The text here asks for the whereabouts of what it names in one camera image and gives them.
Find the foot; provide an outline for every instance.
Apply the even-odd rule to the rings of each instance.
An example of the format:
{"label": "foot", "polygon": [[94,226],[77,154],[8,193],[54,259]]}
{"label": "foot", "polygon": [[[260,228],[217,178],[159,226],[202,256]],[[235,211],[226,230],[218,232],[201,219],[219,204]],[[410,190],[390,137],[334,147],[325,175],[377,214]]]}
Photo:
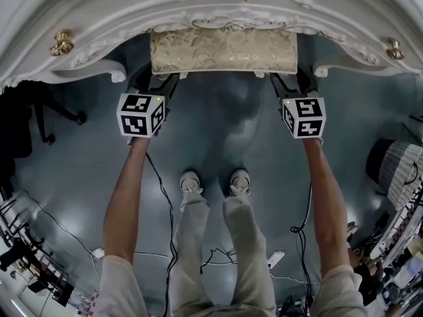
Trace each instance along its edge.
{"label": "foot", "polygon": [[352,235],[354,235],[358,230],[358,225],[350,225],[346,231],[346,241],[351,242]]}
{"label": "foot", "polygon": [[250,176],[244,169],[237,169],[231,176],[231,185],[229,192],[249,194],[250,193]]}
{"label": "foot", "polygon": [[203,192],[203,188],[201,188],[200,186],[200,179],[198,178],[198,175],[193,171],[187,171],[182,174],[182,176],[180,177],[179,186],[183,194],[200,194]]}

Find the brass drawer handle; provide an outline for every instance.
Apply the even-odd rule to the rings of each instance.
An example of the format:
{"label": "brass drawer handle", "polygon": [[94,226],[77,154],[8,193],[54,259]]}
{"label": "brass drawer handle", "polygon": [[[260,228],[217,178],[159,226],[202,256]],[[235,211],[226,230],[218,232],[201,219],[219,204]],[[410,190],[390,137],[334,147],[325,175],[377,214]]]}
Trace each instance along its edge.
{"label": "brass drawer handle", "polygon": [[54,36],[56,44],[50,48],[51,56],[61,56],[66,55],[71,52],[73,49],[73,43],[69,40],[69,35],[71,34],[70,30],[64,29],[60,30]]}
{"label": "brass drawer handle", "polygon": [[391,46],[391,48],[388,48],[386,50],[388,56],[391,59],[394,59],[394,60],[402,60],[402,59],[404,59],[404,56],[405,55],[399,49],[399,45],[400,45],[399,41],[396,40],[396,39],[388,39],[388,43]]}

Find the gray floor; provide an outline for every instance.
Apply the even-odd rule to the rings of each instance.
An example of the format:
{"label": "gray floor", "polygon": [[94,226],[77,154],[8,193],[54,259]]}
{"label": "gray floor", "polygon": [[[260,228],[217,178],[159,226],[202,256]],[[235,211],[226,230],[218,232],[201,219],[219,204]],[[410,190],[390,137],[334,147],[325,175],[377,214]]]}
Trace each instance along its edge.
{"label": "gray floor", "polygon": [[[300,61],[339,53],[323,38],[301,37]],[[129,75],[149,58],[148,37],[140,36],[120,46],[113,57],[123,60]],[[412,75],[371,77],[332,70],[320,80],[328,121],[324,149],[342,188],[348,216],[363,226],[365,236],[382,211],[391,206],[374,195],[375,185],[365,175],[365,160],[375,140],[397,137],[401,121],[414,110],[420,81]],[[89,249],[102,246],[102,220],[128,146],[121,137],[116,107],[127,83],[113,84],[101,75],[55,86],[55,97],[72,110],[84,110],[88,121],[79,127],[49,111],[46,121],[57,141],[41,144],[32,121],[33,153],[17,161],[17,176],[23,188],[53,216],[78,236]],[[272,270],[275,276],[303,280],[295,248],[296,235],[289,229],[300,225],[307,205],[309,175],[300,141],[292,139],[278,113],[276,96],[268,78],[248,73],[195,73],[182,80],[171,102],[171,113],[149,154],[163,177],[176,207],[182,199],[180,174],[196,169],[203,180],[204,195],[212,211],[204,236],[204,258],[210,248],[229,250],[232,243],[222,215],[222,188],[230,172],[248,168],[252,179],[251,203],[256,220],[267,238],[268,255],[283,250],[285,258]],[[169,253],[169,210],[152,168],[143,177],[141,224],[137,251]],[[81,245],[60,230],[35,204],[30,210],[34,231],[56,251],[78,288],[89,292],[98,287],[91,259]],[[176,221],[180,215],[175,211]],[[313,280],[319,276],[319,257],[313,223],[305,227],[307,266]],[[225,262],[216,254],[214,262]],[[135,271],[152,313],[160,313],[165,293],[168,260],[136,256]],[[210,297],[229,303],[235,286],[234,265],[208,266],[203,280]],[[302,284],[274,280],[276,298],[300,295]]]}

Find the pants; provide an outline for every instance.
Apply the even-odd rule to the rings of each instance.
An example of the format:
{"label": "pants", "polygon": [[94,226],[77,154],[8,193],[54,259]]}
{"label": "pants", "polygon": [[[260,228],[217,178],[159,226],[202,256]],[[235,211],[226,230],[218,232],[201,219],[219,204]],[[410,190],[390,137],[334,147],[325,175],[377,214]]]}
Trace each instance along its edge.
{"label": "pants", "polygon": [[[178,261],[171,271],[169,301],[173,316],[191,316],[213,308],[200,279],[201,242],[210,208],[201,194],[184,195],[184,213],[175,232]],[[231,306],[259,308],[274,316],[276,303],[266,259],[266,240],[245,194],[223,203],[223,214],[237,253],[238,278]]]}

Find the gold drawer pull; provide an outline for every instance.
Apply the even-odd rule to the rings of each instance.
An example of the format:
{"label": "gold drawer pull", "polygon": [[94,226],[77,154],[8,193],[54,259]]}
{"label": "gold drawer pull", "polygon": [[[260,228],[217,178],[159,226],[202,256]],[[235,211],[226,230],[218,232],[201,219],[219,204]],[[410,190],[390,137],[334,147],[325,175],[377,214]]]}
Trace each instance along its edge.
{"label": "gold drawer pull", "polygon": [[404,56],[405,55],[399,49],[399,45],[400,45],[399,41],[396,40],[396,39],[388,39],[388,43],[391,46],[391,48],[388,48],[386,50],[388,56],[391,59],[394,59],[394,60],[402,60],[402,59],[404,59]]}
{"label": "gold drawer pull", "polygon": [[71,34],[70,30],[64,29],[60,30],[54,36],[54,40],[56,44],[50,48],[50,55],[51,56],[61,56],[66,55],[71,52],[73,49],[73,43],[69,40],[69,35]]}

